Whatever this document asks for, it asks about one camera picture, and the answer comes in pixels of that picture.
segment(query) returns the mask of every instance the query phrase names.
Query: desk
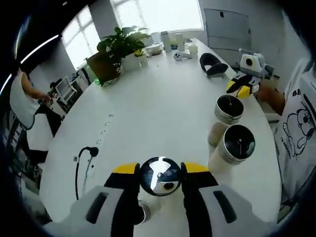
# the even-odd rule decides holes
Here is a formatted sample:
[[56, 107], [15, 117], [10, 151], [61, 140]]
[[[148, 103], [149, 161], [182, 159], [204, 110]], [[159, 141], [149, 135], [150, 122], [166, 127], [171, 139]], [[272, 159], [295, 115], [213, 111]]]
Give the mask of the desk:
[[[199, 57], [214, 53], [197, 41]], [[149, 67], [122, 75], [107, 88], [91, 84], [64, 119], [52, 142], [43, 167], [40, 197], [53, 221], [63, 220], [76, 200], [73, 162], [81, 148], [95, 146], [106, 130], [97, 156], [94, 175], [85, 191], [104, 185], [112, 170], [130, 162], [143, 163], [166, 156], [178, 164], [192, 161], [207, 165], [207, 135], [216, 120], [215, 101], [225, 93], [228, 78], [208, 79], [198, 59], [176, 62], [173, 53], [149, 59]], [[227, 77], [235, 72], [229, 68]], [[253, 155], [234, 167], [230, 175], [216, 176], [252, 203], [253, 212], [264, 221], [277, 220], [281, 181], [272, 132], [253, 96], [244, 99], [240, 124], [254, 134]], [[111, 123], [104, 129], [105, 121]], [[79, 196], [89, 152], [79, 167]], [[139, 199], [149, 195], [142, 189]], [[189, 236], [182, 192], [163, 199], [153, 220], [135, 227], [135, 236]]]

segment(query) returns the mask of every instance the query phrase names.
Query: cord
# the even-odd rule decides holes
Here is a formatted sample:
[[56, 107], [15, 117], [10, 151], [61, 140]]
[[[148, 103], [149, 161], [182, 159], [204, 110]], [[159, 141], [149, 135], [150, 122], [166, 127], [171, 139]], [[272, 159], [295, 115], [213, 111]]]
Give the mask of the cord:
[[75, 175], [75, 189], [76, 189], [76, 199], [77, 200], [79, 200], [79, 197], [78, 197], [78, 170], [79, 170], [80, 157], [81, 157], [82, 153], [86, 150], [90, 151], [90, 155], [91, 155], [90, 160], [99, 154], [99, 149], [97, 147], [84, 147], [79, 152], [78, 159], [77, 159], [77, 165], [76, 165], [76, 175]]

